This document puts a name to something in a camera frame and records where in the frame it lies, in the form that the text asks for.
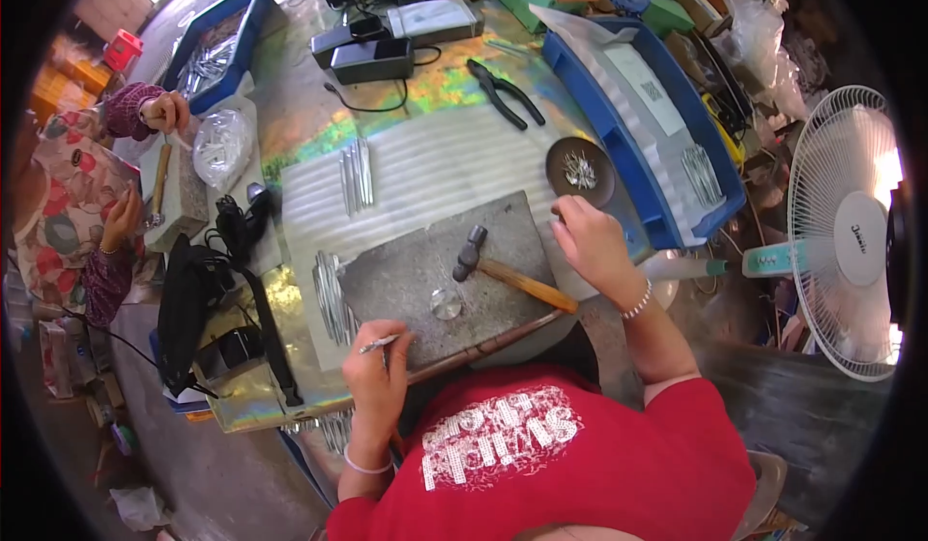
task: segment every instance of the purple sleeve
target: purple sleeve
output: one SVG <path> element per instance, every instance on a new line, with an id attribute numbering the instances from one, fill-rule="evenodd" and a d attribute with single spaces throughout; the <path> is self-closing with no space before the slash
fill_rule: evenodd
<path id="1" fill-rule="evenodd" d="M 107 133 L 116 138 L 132 136 L 142 141 L 157 130 L 148 128 L 138 117 L 138 111 L 146 100 L 157 98 L 164 89 L 144 82 L 130 83 L 112 94 L 103 107 Z"/>
<path id="2" fill-rule="evenodd" d="M 122 300 L 132 288 L 132 264 L 128 249 L 105 255 L 100 249 L 90 253 L 81 282 L 84 285 L 87 321 L 109 326 Z"/>

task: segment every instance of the fan grille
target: fan grille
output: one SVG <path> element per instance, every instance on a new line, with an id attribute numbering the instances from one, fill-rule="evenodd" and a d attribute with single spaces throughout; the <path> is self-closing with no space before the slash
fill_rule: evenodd
<path id="1" fill-rule="evenodd" d="M 881 183 L 881 157 L 898 156 L 882 95 L 863 86 L 832 92 L 812 113 L 799 137 L 790 177 L 789 237 L 802 241 L 806 268 L 794 276 L 815 339 L 829 359 L 859 380 L 880 380 L 894 367 L 890 355 L 885 274 L 866 287 L 841 273 L 834 223 L 854 191 L 873 195 Z"/>

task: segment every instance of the red container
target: red container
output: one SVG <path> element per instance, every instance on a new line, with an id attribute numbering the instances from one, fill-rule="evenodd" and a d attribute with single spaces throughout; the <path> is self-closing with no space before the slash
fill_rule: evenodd
<path id="1" fill-rule="evenodd" d="M 116 38 L 106 51 L 103 52 L 103 61 L 107 63 L 113 71 L 125 71 L 133 62 L 142 55 L 142 40 L 135 37 L 125 29 L 120 29 L 116 33 Z"/>

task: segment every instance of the hammer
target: hammer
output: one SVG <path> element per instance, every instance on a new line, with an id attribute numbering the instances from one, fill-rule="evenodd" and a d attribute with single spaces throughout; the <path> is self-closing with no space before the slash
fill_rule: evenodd
<path id="1" fill-rule="evenodd" d="M 153 229 L 164 224 L 161 214 L 161 200 L 164 198 L 164 180 L 168 175 L 168 161 L 171 158 L 171 145 L 161 147 L 158 155 L 158 173 L 155 176 L 155 193 L 151 197 L 151 215 L 145 220 L 145 229 Z"/>
<path id="2" fill-rule="evenodd" d="M 550 285 L 528 278 L 499 261 L 481 259 L 480 248 L 485 240 L 486 229 L 479 224 L 474 225 L 467 235 L 467 243 L 458 253 L 458 265 L 451 272 L 451 277 L 455 281 L 458 281 L 458 283 L 464 281 L 468 275 L 473 273 L 474 269 L 477 269 L 494 279 L 512 285 L 517 290 L 522 290 L 532 297 L 540 299 L 542 302 L 549 303 L 563 312 L 568 314 L 576 313 L 579 303 L 574 298 L 555 290 Z"/>

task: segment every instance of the black bag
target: black bag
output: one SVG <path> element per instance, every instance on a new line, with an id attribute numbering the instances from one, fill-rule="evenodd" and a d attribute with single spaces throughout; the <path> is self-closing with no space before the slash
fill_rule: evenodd
<path id="1" fill-rule="evenodd" d="M 181 234 L 171 248 L 158 312 L 161 381 L 175 397 L 189 387 L 190 366 L 200 346 L 206 321 L 226 292 L 234 288 L 233 272 L 242 274 L 251 287 L 267 362 L 286 397 L 287 406 L 297 407 L 303 399 L 297 395 L 296 382 L 277 336 L 274 315 L 261 279 L 245 267 L 232 263 L 224 253 L 203 245 L 190 245 L 186 234 Z"/>

